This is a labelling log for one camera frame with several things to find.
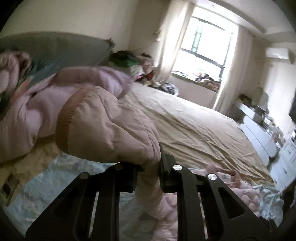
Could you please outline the pink quilted jacket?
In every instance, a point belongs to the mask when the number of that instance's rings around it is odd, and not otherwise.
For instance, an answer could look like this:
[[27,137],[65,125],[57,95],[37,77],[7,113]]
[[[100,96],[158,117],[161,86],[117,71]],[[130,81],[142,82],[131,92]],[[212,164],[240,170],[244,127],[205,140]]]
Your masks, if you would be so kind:
[[162,192],[157,174],[159,132],[141,110],[101,87],[82,88],[63,105],[55,137],[60,150],[80,159],[142,166],[137,197],[147,213],[158,220],[159,232],[177,226],[177,197]]

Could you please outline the clothes on window sill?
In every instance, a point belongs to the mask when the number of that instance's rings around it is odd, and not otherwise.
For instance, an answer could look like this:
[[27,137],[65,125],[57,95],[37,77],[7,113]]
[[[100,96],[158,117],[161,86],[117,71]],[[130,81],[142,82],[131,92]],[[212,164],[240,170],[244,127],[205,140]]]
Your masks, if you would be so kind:
[[180,78],[181,80],[185,80],[187,82],[200,85],[206,89],[210,89],[214,92],[218,92],[221,85],[220,81],[214,80],[206,73],[199,73],[198,75],[187,75],[186,73],[180,71],[173,71],[172,75],[174,77]]

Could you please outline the cartoon print blue blanket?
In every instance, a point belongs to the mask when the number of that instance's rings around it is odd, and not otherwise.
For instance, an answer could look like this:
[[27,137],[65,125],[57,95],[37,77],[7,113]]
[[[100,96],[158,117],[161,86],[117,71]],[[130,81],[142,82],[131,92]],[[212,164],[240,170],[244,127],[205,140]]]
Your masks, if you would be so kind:
[[[29,180],[14,193],[10,205],[4,212],[25,235],[30,225],[45,208],[82,172],[98,174],[109,168],[111,163],[98,163],[60,154],[48,168]],[[193,173],[205,176],[214,172],[231,190],[255,213],[266,220],[280,225],[283,220],[283,200],[273,187],[252,186],[241,180],[233,171],[215,166],[206,169],[194,169]],[[158,221],[148,215],[138,202],[134,193],[121,193],[119,203],[120,240],[176,240],[177,226],[171,230],[159,232]]]

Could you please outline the tan bed sheet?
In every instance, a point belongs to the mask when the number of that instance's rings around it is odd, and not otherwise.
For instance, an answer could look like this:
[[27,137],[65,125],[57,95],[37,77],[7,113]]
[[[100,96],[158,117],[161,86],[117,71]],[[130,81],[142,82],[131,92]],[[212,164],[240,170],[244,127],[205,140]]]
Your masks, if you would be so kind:
[[179,164],[193,169],[212,164],[237,171],[249,184],[274,186],[262,159],[233,119],[139,83],[121,101],[153,121],[164,151]]

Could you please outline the white chest of drawers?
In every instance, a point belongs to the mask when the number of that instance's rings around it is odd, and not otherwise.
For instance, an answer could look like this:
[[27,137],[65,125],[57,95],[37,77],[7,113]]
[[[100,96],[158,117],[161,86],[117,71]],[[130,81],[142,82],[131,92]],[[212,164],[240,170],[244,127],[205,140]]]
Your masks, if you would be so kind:
[[270,166],[275,188],[283,192],[295,180],[295,143],[287,140]]

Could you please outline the white rounded dressing table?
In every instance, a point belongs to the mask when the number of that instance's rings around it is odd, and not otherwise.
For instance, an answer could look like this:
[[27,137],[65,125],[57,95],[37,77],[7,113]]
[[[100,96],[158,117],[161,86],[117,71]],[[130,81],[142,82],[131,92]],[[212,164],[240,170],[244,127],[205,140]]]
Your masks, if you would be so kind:
[[234,102],[233,113],[248,140],[262,159],[265,166],[271,164],[279,153],[279,148],[272,136],[261,126],[263,118],[237,99]]

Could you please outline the rolled pink duvet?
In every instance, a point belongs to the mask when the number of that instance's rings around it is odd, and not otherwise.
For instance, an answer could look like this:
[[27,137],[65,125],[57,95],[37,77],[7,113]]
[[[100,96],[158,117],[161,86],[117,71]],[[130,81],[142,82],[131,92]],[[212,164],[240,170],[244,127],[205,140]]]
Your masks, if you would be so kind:
[[124,97],[133,78],[106,66],[33,71],[26,52],[1,53],[1,163],[28,154],[37,140],[55,133],[65,102],[82,87],[98,86]]

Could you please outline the heart shaped vanity mirror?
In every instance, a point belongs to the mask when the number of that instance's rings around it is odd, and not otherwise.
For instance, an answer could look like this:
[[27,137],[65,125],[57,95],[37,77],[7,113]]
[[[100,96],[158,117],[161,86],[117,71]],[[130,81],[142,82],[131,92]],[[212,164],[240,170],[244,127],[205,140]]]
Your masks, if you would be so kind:
[[263,110],[267,110],[268,109],[268,100],[269,100],[269,95],[266,92],[263,92],[257,106]]

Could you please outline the right cream curtain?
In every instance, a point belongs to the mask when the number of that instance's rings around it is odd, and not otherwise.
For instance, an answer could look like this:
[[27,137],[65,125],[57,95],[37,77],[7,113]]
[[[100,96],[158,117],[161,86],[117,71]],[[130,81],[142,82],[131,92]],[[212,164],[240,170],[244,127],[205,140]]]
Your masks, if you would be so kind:
[[236,46],[226,79],[222,81],[213,109],[228,115],[240,92],[251,55],[253,35],[238,26]]

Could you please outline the cream curtain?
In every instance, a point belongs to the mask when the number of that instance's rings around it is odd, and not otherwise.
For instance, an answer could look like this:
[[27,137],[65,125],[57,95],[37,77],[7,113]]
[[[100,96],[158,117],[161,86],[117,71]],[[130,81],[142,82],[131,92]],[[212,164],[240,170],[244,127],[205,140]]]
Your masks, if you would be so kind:
[[226,79],[222,81],[213,109],[228,115],[240,92],[251,55],[253,35],[238,26],[236,46]]
[[177,59],[195,5],[188,1],[170,1],[160,27],[160,46],[155,81],[167,81]]

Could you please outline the grey green headboard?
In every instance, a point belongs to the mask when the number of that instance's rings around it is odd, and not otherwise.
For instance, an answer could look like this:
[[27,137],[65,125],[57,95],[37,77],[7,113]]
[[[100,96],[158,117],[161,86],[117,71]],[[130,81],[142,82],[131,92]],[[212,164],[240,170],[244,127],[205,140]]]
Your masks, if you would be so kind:
[[112,39],[64,32],[28,32],[1,37],[2,49],[27,52],[40,60],[64,68],[107,65],[115,43]]

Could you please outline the white air conditioner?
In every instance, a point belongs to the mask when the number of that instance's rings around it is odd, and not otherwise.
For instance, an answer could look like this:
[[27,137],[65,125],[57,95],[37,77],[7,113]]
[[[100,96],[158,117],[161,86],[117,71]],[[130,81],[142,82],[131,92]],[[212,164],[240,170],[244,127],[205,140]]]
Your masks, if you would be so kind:
[[266,48],[265,56],[268,59],[290,61],[290,54],[288,48]]

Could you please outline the left cream curtain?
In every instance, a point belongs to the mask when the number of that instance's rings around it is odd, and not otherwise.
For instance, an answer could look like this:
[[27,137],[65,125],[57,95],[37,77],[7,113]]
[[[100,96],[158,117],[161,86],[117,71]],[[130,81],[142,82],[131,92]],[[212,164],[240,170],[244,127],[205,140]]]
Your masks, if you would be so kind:
[[195,5],[188,1],[170,1],[160,27],[160,46],[155,81],[167,81],[177,59]]

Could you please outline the black wall television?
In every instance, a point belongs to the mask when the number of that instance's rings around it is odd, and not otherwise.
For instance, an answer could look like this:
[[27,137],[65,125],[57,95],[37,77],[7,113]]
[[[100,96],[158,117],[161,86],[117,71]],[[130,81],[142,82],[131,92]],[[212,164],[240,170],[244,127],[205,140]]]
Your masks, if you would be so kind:
[[292,105],[290,107],[290,111],[288,113],[289,117],[291,118],[291,120],[293,121],[293,123],[296,123],[296,90],[295,90],[295,94],[292,100]]

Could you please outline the pile of clothes by wall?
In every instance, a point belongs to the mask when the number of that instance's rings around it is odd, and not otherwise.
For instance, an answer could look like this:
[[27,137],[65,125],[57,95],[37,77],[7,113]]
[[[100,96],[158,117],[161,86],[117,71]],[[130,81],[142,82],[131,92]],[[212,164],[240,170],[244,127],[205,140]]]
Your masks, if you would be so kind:
[[179,94],[179,89],[172,83],[156,81],[154,59],[149,54],[137,55],[133,51],[121,50],[111,54],[109,66],[130,75],[145,86],[175,96]]

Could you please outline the window with dark frame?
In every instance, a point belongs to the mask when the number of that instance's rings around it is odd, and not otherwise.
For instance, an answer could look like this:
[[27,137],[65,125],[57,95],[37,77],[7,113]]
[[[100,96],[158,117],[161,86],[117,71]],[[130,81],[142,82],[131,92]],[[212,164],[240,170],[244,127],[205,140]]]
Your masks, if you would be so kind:
[[238,26],[229,19],[196,7],[189,20],[173,73],[197,80],[208,75],[220,82]]

